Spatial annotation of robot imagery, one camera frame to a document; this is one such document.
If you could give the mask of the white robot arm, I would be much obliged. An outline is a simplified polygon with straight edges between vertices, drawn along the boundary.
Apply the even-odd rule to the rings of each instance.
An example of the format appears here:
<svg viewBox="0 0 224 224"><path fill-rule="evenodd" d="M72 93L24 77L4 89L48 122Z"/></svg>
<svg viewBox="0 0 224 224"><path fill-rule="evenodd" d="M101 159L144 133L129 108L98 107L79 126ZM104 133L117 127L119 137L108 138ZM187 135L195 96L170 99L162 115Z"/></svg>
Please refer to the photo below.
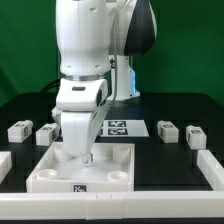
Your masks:
<svg viewBox="0 0 224 224"><path fill-rule="evenodd" d="M60 88L56 109L65 151L89 166L105 119L108 76L119 56L140 56L155 43L150 0L56 0Z"/></svg>

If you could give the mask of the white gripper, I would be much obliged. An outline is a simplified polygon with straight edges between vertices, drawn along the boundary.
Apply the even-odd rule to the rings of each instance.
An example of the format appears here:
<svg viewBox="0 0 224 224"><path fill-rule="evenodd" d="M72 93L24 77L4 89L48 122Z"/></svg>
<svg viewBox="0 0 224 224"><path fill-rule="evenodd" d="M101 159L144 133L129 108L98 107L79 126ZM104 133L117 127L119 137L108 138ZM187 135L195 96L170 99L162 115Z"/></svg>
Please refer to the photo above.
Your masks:
<svg viewBox="0 0 224 224"><path fill-rule="evenodd" d="M105 79L71 81L62 78L60 81L56 108L61 111L65 150L74 156L85 155L85 166L93 162L90 152L107 113L107 95Z"/></svg>

